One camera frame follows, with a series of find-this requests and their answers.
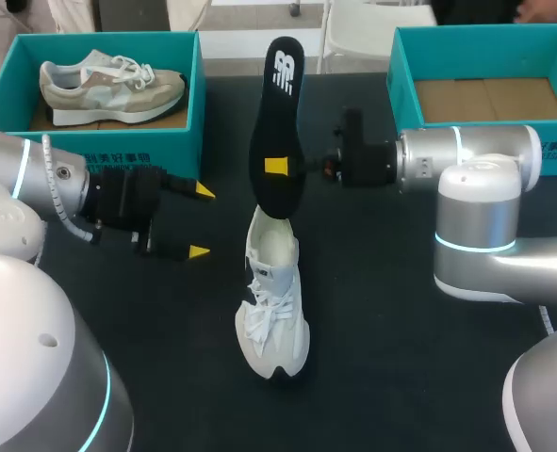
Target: shoe box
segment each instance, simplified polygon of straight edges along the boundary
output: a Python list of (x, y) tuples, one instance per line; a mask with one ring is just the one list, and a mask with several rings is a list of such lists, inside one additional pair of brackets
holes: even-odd
[[(184, 107), (147, 124), (109, 121), (55, 127), (41, 97), (40, 65), (72, 65), (92, 49), (184, 74)], [(18, 35), (0, 71), (0, 131), (36, 141), (46, 133), (52, 146), (84, 155), (93, 172), (106, 166), (156, 165), (198, 179), (204, 123), (205, 69), (196, 32)]]
[(398, 133), (530, 125), (557, 175), (557, 24), (399, 28), (387, 89)]

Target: screw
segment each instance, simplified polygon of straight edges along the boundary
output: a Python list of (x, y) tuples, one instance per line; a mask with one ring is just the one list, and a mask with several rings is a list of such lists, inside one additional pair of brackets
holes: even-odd
[(60, 167), (56, 170), (56, 176), (58, 176), (58, 179), (66, 181), (71, 177), (71, 172), (66, 167)]

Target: teal shoe box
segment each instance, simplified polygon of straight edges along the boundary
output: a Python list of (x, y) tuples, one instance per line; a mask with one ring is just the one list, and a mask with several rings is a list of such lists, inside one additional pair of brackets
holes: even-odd
[(189, 87), (186, 127), (46, 131), (52, 146), (84, 155), (94, 172), (104, 166), (156, 165), (169, 173), (198, 179), (205, 122), (205, 70), (195, 32), (17, 36), (0, 71), (0, 131), (41, 142), (44, 132), (28, 132), (40, 100), (40, 65), (46, 60), (75, 64), (92, 49), (184, 74)]
[[(482, 79), (544, 79), (546, 86), (551, 87), (548, 90), (553, 93), (556, 105), (557, 24), (398, 29), (387, 75), (387, 89), (398, 132), (454, 125), (527, 124), (535, 128), (542, 140), (542, 174), (557, 175), (557, 120), (425, 121), (418, 88), (415, 87), (419, 81)], [(501, 89), (500, 96), (494, 101), (500, 102), (509, 94)], [(528, 97), (533, 95), (536, 93), (528, 92)]]

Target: shoelace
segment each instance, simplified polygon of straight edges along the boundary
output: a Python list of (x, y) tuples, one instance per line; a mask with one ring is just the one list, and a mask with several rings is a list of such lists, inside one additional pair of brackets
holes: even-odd
[(263, 289), (255, 278), (248, 287), (255, 296), (257, 304), (255, 306), (250, 303), (245, 304), (245, 337), (257, 342), (263, 349), (274, 322), (293, 316), (293, 297), (290, 289), (282, 297), (275, 297)]
[(112, 63), (121, 63), (120, 74), (113, 79), (114, 83), (133, 81), (137, 90), (143, 90), (155, 81), (155, 73), (150, 64), (141, 66), (132, 58), (117, 55), (110, 60)]

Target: white chair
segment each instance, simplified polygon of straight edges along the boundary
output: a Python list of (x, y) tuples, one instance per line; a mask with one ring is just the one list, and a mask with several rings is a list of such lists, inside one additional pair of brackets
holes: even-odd
[[(418, 1), (400, 1), (401, 5), (385, 6), (362, 0), (324, 0), (317, 73), (332, 54), (389, 60), (393, 35), (402, 26), (436, 25), (433, 10)], [(329, 52), (324, 54), (324, 47)]]

